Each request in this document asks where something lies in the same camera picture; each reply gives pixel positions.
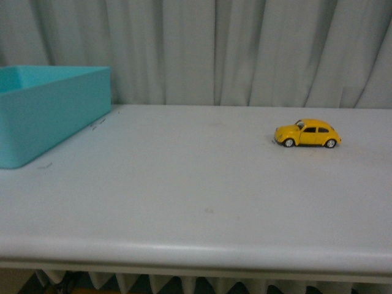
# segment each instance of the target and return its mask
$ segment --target car windshield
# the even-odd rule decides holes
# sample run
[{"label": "car windshield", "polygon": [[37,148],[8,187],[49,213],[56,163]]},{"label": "car windshield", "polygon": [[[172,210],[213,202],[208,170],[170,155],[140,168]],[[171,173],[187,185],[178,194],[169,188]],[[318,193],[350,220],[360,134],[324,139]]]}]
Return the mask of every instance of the car windshield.
[{"label": "car windshield", "polygon": [[296,123],[295,123],[295,125],[297,126],[297,127],[299,127],[300,128],[300,130],[302,130],[302,128],[304,127],[304,122],[303,121],[297,121]]}]

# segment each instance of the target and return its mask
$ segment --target scratch mark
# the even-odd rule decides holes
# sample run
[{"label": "scratch mark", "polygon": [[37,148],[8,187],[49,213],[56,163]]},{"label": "scratch mark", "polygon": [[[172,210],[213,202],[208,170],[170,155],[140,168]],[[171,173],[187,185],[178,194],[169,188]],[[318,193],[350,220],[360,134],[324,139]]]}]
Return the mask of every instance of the scratch mark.
[{"label": "scratch mark", "polygon": [[44,166],[44,167],[37,167],[37,168],[40,169],[40,170],[44,170],[44,169],[50,167],[52,164],[53,164],[53,163],[51,162],[51,163],[49,163],[48,165],[46,165],[46,166]]}]

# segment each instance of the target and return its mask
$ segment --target car roof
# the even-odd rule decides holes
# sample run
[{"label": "car roof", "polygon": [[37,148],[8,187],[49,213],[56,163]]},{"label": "car roof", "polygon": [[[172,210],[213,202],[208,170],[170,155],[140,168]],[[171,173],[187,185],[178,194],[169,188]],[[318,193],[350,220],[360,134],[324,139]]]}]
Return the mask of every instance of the car roof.
[{"label": "car roof", "polygon": [[306,126],[331,127],[330,124],[319,119],[304,118],[301,119],[301,121],[303,121]]}]

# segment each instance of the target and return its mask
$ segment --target floor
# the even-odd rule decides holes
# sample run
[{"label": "floor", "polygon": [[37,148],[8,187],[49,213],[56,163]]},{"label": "floor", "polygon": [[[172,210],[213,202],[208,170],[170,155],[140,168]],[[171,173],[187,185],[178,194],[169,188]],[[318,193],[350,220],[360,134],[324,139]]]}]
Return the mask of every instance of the floor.
[{"label": "floor", "polygon": [[0,268],[0,294],[17,294],[33,274],[31,269]]}]

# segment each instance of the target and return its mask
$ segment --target car wheel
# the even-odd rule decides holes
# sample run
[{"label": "car wheel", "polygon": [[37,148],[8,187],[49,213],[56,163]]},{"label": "car wheel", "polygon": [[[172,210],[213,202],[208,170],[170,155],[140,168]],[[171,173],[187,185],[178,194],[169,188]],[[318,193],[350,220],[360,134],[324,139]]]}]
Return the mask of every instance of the car wheel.
[{"label": "car wheel", "polygon": [[294,140],[291,138],[288,138],[288,139],[284,140],[283,145],[285,147],[292,147],[292,146],[294,146]]},{"label": "car wheel", "polygon": [[336,141],[333,139],[329,139],[326,143],[325,143],[325,147],[327,148],[334,148],[336,146]]}]

